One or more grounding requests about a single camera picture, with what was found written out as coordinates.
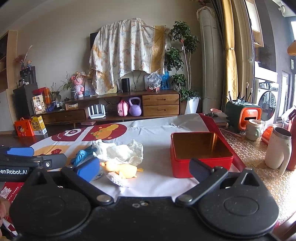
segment washing machine door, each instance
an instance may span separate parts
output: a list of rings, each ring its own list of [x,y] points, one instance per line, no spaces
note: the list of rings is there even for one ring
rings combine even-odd
[[[266,91],[259,99],[258,105],[262,108],[261,119],[270,120],[276,111],[276,97],[271,91]]]

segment washing machine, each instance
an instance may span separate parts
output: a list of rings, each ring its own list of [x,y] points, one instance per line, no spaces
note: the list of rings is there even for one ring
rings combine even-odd
[[[265,128],[267,128],[274,123],[279,84],[255,78],[255,90],[257,90],[254,96],[256,104],[262,108],[261,119],[266,122]]]

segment purple kettlebell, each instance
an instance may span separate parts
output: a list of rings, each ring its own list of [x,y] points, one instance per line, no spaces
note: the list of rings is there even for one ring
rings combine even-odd
[[[139,100],[139,104],[132,104],[131,100]],[[142,110],[141,110],[141,99],[139,97],[131,97],[128,100],[129,104],[130,104],[130,114],[132,116],[139,116],[142,114]]]

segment kettlebell handle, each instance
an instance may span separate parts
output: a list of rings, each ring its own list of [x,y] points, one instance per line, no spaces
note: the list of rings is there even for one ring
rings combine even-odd
[[[129,100],[128,100],[128,102],[129,102],[129,104],[130,104],[130,107],[133,106],[133,104],[131,103],[131,100],[138,100],[138,101],[139,101],[139,106],[141,105],[141,98],[139,98],[139,97],[131,97],[131,98],[129,98]]]

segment white router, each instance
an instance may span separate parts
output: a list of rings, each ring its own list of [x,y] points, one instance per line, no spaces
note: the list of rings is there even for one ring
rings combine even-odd
[[[89,106],[87,108],[89,111],[89,118],[90,119],[104,118],[106,116],[105,105],[101,104],[101,107],[100,107],[101,113],[99,112],[98,106],[99,106],[98,104],[95,104],[95,105]]]

